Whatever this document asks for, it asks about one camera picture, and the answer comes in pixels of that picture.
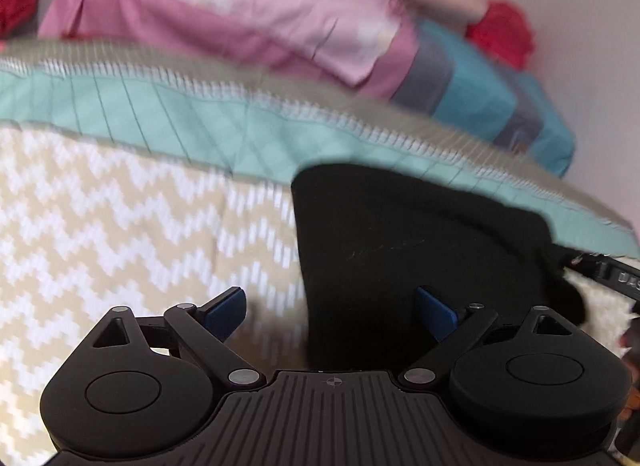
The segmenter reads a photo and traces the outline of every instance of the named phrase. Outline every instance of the triangular cutout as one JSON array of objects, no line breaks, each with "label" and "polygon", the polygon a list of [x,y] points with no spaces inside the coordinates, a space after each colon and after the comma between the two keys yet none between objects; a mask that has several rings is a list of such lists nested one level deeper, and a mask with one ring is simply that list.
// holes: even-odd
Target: triangular cutout
[{"label": "triangular cutout", "polygon": [[483,345],[493,345],[494,343],[502,343],[503,341],[513,340],[518,333],[517,325],[504,325],[491,331],[482,342]]},{"label": "triangular cutout", "polygon": [[551,316],[541,316],[536,325],[535,334],[548,334],[552,336],[570,336],[571,332],[562,327]]},{"label": "triangular cutout", "polygon": [[102,334],[95,340],[94,348],[101,349],[104,347],[118,347],[120,345],[127,345],[129,338],[127,337],[127,331],[124,328],[122,318],[113,318],[107,327],[105,327]]}]

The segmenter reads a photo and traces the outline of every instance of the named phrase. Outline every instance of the black device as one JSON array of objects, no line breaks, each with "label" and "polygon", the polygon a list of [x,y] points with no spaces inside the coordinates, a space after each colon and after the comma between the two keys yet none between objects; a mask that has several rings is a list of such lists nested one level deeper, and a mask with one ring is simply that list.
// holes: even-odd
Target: black device
[{"label": "black device", "polygon": [[[600,280],[618,269],[579,253],[568,265]],[[223,344],[245,311],[239,288],[162,317],[111,309],[43,392],[59,450],[48,464],[616,464],[606,450],[630,375],[545,306],[514,327],[469,305],[394,376],[280,371],[270,383]]]}]

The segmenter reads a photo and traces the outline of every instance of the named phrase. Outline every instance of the bed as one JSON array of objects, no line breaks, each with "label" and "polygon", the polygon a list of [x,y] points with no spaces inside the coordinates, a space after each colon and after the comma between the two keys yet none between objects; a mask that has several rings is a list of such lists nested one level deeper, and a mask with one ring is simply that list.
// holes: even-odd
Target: bed
[{"label": "bed", "polygon": [[[0,456],[53,452],[42,389],[113,305],[137,315],[239,285],[229,345],[266,374],[305,367],[289,184],[351,161],[538,211],[556,240],[638,258],[630,225],[531,163],[333,85],[109,42],[24,40],[0,54]],[[569,273],[585,330],[620,354],[631,302]]]},{"label": "bed", "polygon": [[553,175],[575,139],[536,79],[398,0],[54,0],[40,37],[133,40],[391,100]]}]

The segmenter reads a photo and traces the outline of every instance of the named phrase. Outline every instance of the zigzag patterned mattress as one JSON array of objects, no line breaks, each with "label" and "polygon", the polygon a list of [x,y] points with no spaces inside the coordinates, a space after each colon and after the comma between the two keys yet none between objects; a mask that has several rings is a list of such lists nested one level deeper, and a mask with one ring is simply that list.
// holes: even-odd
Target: zigzag patterned mattress
[{"label": "zigzag patterned mattress", "polygon": [[[0,54],[0,457],[53,452],[38,415],[57,367],[113,305],[156,315],[230,285],[249,299],[230,345],[269,374],[305,366],[290,178],[351,160],[543,214],[560,242],[639,254],[613,211],[470,137],[212,61],[110,44],[18,42]],[[570,275],[614,352],[629,300]]]}]

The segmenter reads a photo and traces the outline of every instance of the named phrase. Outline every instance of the black cloth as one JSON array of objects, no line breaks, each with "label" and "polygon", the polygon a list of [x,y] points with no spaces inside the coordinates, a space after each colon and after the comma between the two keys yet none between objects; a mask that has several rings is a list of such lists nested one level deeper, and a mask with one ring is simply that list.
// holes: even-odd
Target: black cloth
[{"label": "black cloth", "polygon": [[428,348],[413,312],[422,285],[454,310],[490,306],[506,324],[534,305],[584,322],[564,255],[536,213],[350,164],[305,169],[292,195],[313,369],[411,364]]}]

